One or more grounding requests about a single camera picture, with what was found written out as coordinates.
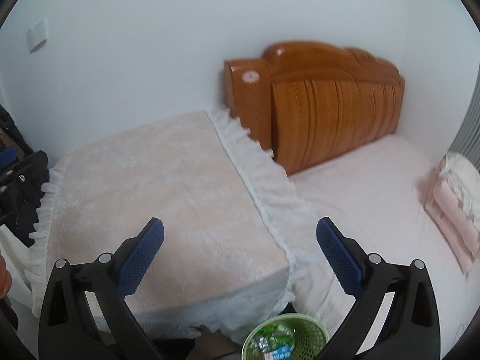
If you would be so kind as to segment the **pink bed sheet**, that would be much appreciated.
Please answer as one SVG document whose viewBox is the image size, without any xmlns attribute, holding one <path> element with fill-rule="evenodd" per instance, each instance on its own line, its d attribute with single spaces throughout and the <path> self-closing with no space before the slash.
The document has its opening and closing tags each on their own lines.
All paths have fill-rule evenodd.
<svg viewBox="0 0 480 360">
<path fill-rule="evenodd" d="M 424 261 L 439 309 L 441 356 L 476 359 L 470 323 L 479 309 L 479 264 L 461 271 L 436 221 L 424 208 L 434 166 L 397 135 L 363 145 L 291 177 L 316 217 L 329 217 L 368 254 L 408 265 Z"/>
</svg>

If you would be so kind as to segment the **green plastic waste basket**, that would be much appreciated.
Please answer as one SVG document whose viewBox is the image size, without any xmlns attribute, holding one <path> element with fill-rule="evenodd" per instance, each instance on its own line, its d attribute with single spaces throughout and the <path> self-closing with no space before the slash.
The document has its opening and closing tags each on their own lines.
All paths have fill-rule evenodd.
<svg viewBox="0 0 480 360">
<path fill-rule="evenodd" d="M 292 346 L 290 359 L 315 359 L 329 335 L 322 323 L 305 314 L 281 314 L 258 325 L 247 336 L 241 359 L 263 359 L 263 353 L 282 345 Z"/>
</svg>

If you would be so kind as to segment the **blue white milk carton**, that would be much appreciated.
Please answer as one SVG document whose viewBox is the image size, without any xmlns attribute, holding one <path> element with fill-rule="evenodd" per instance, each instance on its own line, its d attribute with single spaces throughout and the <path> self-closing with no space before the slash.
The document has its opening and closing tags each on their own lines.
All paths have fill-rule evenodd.
<svg viewBox="0 0 480 360">
<path fill-rule="evenodd" d="M 286 360 L 290 359 L 293 353 L 291 345 L 282 345 L 276 349 L 263 353 L 264 360 Z"/>
</svg>

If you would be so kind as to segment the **beige lace table cover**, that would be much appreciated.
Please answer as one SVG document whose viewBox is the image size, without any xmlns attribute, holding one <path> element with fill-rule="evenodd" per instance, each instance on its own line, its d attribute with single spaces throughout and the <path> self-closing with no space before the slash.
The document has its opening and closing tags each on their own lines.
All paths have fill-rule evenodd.
<svg viewBox="0 0 480 360">
<path fill-rule="evenodd" d="M 89 263 L 157 218 L 163 244 L 126 299 L 149 336 L 193 338 L 208 328 L 240 342 L 288 303 L 335 322 L 335 278 L 317 244 L 317 215 L 225 109 L 75 150 L 42 190 L 25 270 L 33 314 L 58 259 Z"/>
</svg>

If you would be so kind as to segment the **folded pink quilt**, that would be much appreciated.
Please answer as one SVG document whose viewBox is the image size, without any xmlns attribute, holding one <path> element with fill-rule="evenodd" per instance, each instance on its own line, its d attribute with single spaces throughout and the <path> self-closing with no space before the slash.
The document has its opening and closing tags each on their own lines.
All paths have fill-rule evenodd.
<svg viewBox="0 0 480 360">
<path fill-rule="evenodd" d="M 424 209 L 448 243 L 463 275 L 479 259 L 479 225 L 465 213 L 447 181 L 434 174 L 427 189 Z"/>
</svg>

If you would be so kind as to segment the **white frilled pillow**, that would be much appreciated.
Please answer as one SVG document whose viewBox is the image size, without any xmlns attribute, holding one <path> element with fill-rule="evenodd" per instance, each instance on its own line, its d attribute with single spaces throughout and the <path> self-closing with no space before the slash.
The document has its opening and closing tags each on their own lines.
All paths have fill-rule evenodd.
<svg viewBox="0 0 480 360">
<path fill-rule="evenodd" d="M 466 216 L 479 227 L 479 171 L 462 154 L 448 151 L 439 164 L 439 177 L 445 180 L 460 202 Z"/>
</svg>

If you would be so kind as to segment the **wooden headboard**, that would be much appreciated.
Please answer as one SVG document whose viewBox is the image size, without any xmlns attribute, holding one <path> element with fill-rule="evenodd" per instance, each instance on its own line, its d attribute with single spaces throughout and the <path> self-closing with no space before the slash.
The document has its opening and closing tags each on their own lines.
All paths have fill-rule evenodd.
<svg viewBox="0 0 480 360">
<path fill-rule="evenodd" d="M 319 41 L 224 61 L 224 102 L 289 175 L 395 133 L 405 81 L 388 60 Z"/>
</svg>

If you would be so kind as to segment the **grey radiator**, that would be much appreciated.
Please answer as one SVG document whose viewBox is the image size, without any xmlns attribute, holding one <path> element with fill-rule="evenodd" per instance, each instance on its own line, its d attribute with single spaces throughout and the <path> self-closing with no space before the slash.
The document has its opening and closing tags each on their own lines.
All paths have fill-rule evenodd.
<svg viewBox="0 0 480 360">
<path fill-rule="evenodd" d="M 480 86 L 477 80 L 469 108 L 450 151 L 467 158 L 479 170 L 480 164 Z"/>
</svg>

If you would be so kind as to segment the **white wall switch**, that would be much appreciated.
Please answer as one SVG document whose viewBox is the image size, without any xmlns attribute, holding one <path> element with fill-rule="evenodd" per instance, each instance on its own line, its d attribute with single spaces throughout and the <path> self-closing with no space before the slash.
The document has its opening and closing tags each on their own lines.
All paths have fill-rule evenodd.
<svg viewBox="0 0 480 360">
<path fill-rule="evenodd" d="M 48 21 L 43 17 L 27 31 L 28 51 L 37 52 L 47 43 L 48 37 Z"/>
</svg>

